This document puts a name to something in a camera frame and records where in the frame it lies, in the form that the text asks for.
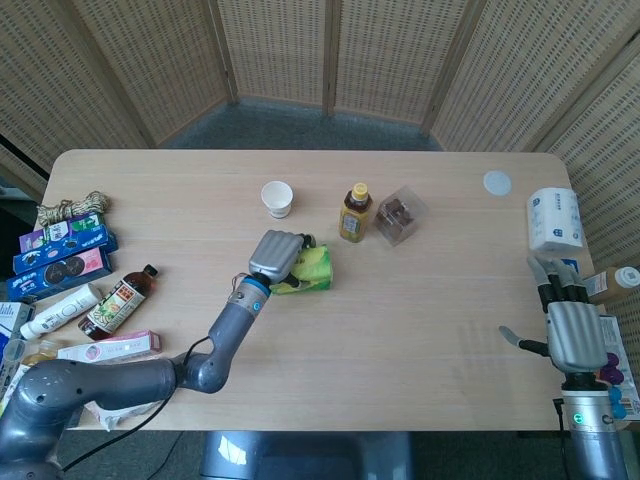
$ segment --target wooden table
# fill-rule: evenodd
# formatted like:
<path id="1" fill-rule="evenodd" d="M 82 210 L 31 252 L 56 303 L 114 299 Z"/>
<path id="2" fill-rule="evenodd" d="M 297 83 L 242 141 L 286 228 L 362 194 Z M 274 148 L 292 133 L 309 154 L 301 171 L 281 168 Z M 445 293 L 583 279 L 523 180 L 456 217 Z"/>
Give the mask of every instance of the wooden table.
<path id="1" fill-rule="evenodd" d="M 493 169 L 511 176 L 508 196 L 484 189 Z M 283 220 L 260 201 L 274 179 L 295 192 Z M 340 205 L 358 181 L 374 208 L 409 185 L 426 223 L 395 248 L 374 227 L 360 244 L 342 240 Z M 177 391 L 150 428 L 555 429 L 561 375 L 497 327 L 544 339 L 525 204 L 538 188 L 569 185 L 559 159 L 533 153 L 76 150 L 55 163 L 44 203 L 95 189 L 111 197 L 117 273 L 96 283 L 106 291 L 147 263 L 160 270 L 119 333 L 153 329 L 168 356 L 206 334 L 266 230 L 310 232 L 330 248 L 332 290 L 272 297 L 226 387 Z M 588 254 L 580 260 L 591 273 Z M 87 341 L 75 322 L 50 337 Z"/>

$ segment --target clear plastic box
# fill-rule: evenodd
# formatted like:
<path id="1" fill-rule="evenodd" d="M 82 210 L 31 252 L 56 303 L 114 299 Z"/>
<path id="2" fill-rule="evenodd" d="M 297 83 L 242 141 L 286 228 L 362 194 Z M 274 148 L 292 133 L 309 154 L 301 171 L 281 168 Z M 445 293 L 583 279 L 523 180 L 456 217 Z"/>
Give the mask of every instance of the clear plastic box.
<path id="1" fill-rule="evenodd" d="M 382 201 L 374 223 L 395 246 L 416 231 L 426 214 L 425 203 L 413 190 L 404 186 Z"/>

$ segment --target soy sauce bottle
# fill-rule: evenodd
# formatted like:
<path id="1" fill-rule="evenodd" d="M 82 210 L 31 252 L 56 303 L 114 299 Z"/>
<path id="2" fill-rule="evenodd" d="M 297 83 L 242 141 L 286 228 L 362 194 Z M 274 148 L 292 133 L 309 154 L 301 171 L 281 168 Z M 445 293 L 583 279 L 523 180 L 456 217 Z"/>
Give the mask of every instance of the soy sauce bottle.
<path id="1" fill-rule="evenodd" d="M 131 272 L 120 280 L 89 313 L 78 328 L 92 340 L 104 340 L 147 298 L 155 284 L 158 271 L 151 265 L 142 272 Z"/>

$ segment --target white paper towel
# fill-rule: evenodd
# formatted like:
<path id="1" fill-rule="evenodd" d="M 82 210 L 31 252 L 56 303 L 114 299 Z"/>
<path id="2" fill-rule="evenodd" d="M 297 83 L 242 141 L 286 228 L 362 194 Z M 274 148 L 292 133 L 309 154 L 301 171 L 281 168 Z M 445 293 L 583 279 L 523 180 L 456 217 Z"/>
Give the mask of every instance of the white paper towel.
<path id="1" fill-rule="evenodd" d="M 569 188 L 542 188 L 529 197 L 529 248 L 545 252 L 582 248 L 578 197 Z"/>

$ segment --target robotic hand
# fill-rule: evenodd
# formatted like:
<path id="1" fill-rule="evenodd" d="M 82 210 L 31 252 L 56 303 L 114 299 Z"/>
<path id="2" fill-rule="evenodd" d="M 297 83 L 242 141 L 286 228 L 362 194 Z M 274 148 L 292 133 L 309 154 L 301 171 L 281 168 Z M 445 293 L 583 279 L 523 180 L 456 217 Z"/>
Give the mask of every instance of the robotic hand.
<path id="1" fill-rule="evenodd" d="M 0 480 L 59 480 L 56 446 L 73 413 L 88 402 L 115 410 L 158 400 L 176 388 L 220 390 L 231 361 L 270 295 L 269 285 L 290 280 L 300 253 L 315 246 L 310 235 L 269 230 L 249 261 L 250 275 L 238 285 L 209 329 L 211 353 L 193 347 L 174 359 L 121 365 L 50 360 L 29 369 L 0 417 Z"/>
<path id="2" fill-rule="evenodd" d="M 527 262 L 546 314 L 548 344 L 522 339 L 505 326 L 499 327 L 500 333 L 516 347 L 550 357 L 553 366 L 565 374 L 562 396 L 584 477 L 626 480 L 608 388 L 593 373 L 607 364 L 598 310 L 589 303 L 573 268 L 558 259 L 529 257 Z"/>

